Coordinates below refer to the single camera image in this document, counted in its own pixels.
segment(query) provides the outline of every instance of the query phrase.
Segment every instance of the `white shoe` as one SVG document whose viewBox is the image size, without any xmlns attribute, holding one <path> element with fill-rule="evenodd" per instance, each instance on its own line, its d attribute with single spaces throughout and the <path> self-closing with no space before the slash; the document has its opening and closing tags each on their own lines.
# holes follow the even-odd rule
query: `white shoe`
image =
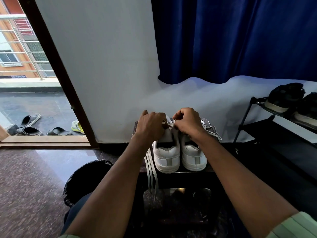
<svg viewBox="0 0 317 238">
<path fill-rule="evenodd" d="M 204 129 L 210 135 L 217 137 L 218 140 L 221 140 L 215 126 L 211 126 L 207 119 L 200 118 L 200 120 Z M 181 136 L 180 146 L 182 150 L 182 163 L 186 169 L 190 171 L 201 171 L 206 168 L 206 156 L 198 145 L 190 140 L 188 135 L 183 134 Z"/>
<path fill-rule="evenodd" d="M 162 138 L 153 144 L 154 163 L 158 171 L 170 174 L 176 172 L 180 166 L 180 146 L 178 139 L 178 130 L 168 128 Z"/>
</svg>

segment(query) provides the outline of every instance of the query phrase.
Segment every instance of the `person's leg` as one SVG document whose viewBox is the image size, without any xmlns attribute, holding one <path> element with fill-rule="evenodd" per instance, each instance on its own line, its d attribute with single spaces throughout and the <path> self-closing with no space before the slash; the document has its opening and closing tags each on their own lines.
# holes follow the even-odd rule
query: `person's leg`
<svg viewBox="0 0 317 238">
<path fill-rule="evenodd" d="M 84 197 L 82 197 L 72 208 L 69 209 L 69 211 L 66 213 L 65 215 L 65 219 L 64 219 L 64 227 L 61 231 L 61 235 L 65 233 L 65 231 L 67 230 L 67 228 L 70 226 L 70 224 L 72 223 L 72 221 L 75 219 L 75 217 L 77 216 L 78 212 L 80 211 L 80 209 L 83 207 L 83 205 L 85 204 L 85 202 L 88 200 L 89 196 L 91 195 L 91 193 L 85 195 Z"/>
</svg>

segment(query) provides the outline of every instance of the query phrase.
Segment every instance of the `wooden threshold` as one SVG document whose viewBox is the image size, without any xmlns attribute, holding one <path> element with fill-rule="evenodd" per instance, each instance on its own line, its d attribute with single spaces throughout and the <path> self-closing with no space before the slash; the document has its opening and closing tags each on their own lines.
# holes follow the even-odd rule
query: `wooden threshold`
<svg viewBox="0 0 317 238">
<path fill-rule="evenodd" d="M 89 149 L 86 136 L 9 136 L 0 148 L 18 149 Z"/>
</svg>

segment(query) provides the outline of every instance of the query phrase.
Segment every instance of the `door frame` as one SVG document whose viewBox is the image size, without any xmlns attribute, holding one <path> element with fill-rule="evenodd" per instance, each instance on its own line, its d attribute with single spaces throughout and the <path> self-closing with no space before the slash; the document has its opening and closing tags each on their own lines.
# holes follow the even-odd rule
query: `door frame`
<svg viewBox="0 0 317 238">
<path fill-rule="evenodd" d="M 35 0 L 18 0 L 25 12 L 55 74 L 64 90 L 64 93 L 73 109 L 78 121 L 80 122 L 91 148 L 98 148 L 95 134 L 79 101 L 77 93 L 71 83 L 63 62 L 58 54 L 53 39 L 43 20 Z"/>
</svg>

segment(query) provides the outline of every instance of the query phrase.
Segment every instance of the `footwear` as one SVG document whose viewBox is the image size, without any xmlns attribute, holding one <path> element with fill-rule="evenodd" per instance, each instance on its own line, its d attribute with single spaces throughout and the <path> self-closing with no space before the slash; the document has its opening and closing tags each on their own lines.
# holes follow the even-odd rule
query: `footwear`
<svg viewBox="0 0 317 238">
<path fill-rule="evenodd" d="M 82 129 L 79 121 L 75 120 L 72 122 L 72 131 L 75 131 L 75 132 L 80 132 L 82 134 L 85 134 L 84 133 L 84 130 Z"/>
<path fill-rule="evenodd" d="M 289 108 L 295 108 L 304 97 L 305 91 L 302 83 L 289 83 L 274 88 L 264 106 L 277 113 L 284 113 Z"/>
<path fill-rule="evenodd" d="M 172 122 L 166 116 L 167 123 Z M 158 171 L 170 174 L 176 172 L 180 166 L 180 146 L 178 139 L 178 130 L 168 128 L 162 138 L 152 144 L 154 163 Z"/>
<path fill-rule="evenodd" d="M 310 93 L 299 102 L 294 118 L 317 127 L 317 93 Z"/>
<path fill-rule="evenodd" d="M 16 130 L 16 135 L 39 136 L 42 132 L 35 127 L 24 127 Z"/>
<path fill-rule="evenodd" d="M 40 114 L 35 114 L 32 116 L 31 115 L 25 116 L 22 120 L 20 128 L 32 126 L 36 121 L 38 121 L 40 119 L 40 117 L 41 117 Z"/>
<path fill-rule="evenodd" d="M 207 119 L 200 117 L 203 128 L 212 136 L 221 140 L 217 133 L 216 127 L 210 125 Z M 182 151 L 182 163 L 184 167 L 190 171 L 201 171 L 206 168 L 207 159 L 198 145 L 192 141 L 188 135 L 182 134 L 180 147 Z"/>
<path fill-rule="evenodd" d="M 53 128 L 53 129 L 49 130 L 46 134 L 47 135 L 62 135 L 62 136 L 73 135 L 72 132 L 65 130 L 63 128 L 60 128 L 60 127 Z"/>
</svg>

